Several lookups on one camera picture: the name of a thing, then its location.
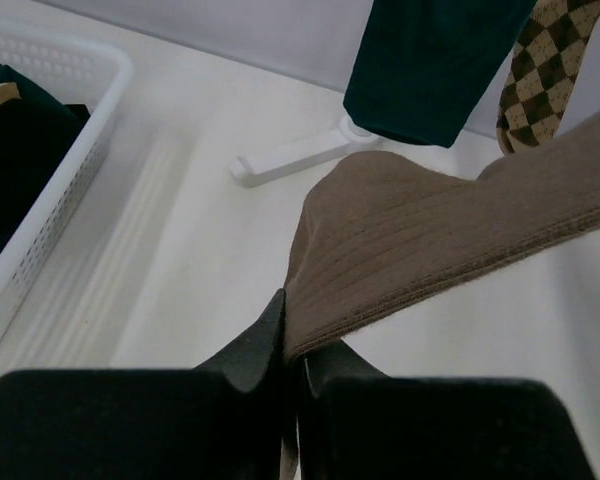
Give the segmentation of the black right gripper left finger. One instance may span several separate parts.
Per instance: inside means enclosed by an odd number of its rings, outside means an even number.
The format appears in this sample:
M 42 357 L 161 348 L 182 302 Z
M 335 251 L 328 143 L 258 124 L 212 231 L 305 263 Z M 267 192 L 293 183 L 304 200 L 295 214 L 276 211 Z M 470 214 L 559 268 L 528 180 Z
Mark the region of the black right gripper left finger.
M 0 479 L 275 479 L 285 295 L 186 369 L 0 377 Z

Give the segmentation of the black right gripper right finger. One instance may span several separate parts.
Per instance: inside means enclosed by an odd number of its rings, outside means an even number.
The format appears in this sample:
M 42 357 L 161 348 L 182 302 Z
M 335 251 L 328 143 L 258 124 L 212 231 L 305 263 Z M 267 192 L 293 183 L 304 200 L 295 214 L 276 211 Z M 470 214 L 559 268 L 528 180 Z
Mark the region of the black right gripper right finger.
M 534 374 L 390 376 L 336 341 L 296 372 L 306 479 L 600 479 L 600 354 Z

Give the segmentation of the plain brown ribbed sock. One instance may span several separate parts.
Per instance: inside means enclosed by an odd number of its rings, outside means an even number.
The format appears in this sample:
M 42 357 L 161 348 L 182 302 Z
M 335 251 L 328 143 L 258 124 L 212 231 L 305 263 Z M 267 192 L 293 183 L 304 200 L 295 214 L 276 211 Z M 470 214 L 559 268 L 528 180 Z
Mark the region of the plain brown ribbed sock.
M 353 335 L 392 373 L 544 380 L 600 478 L 600 112 L 474 179 L 344 158 L 304 201 L 284 287 L 289 360 Z

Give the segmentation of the dark teal sock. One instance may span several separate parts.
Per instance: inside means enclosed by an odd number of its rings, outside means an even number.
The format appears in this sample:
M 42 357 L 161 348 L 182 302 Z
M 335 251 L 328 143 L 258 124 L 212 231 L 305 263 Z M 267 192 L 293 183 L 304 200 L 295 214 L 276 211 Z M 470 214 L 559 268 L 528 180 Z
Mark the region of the dark teal sock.
M 532 1 L 373 3 L 344 95 L 353 123 L 449 148 L 508 56 Z

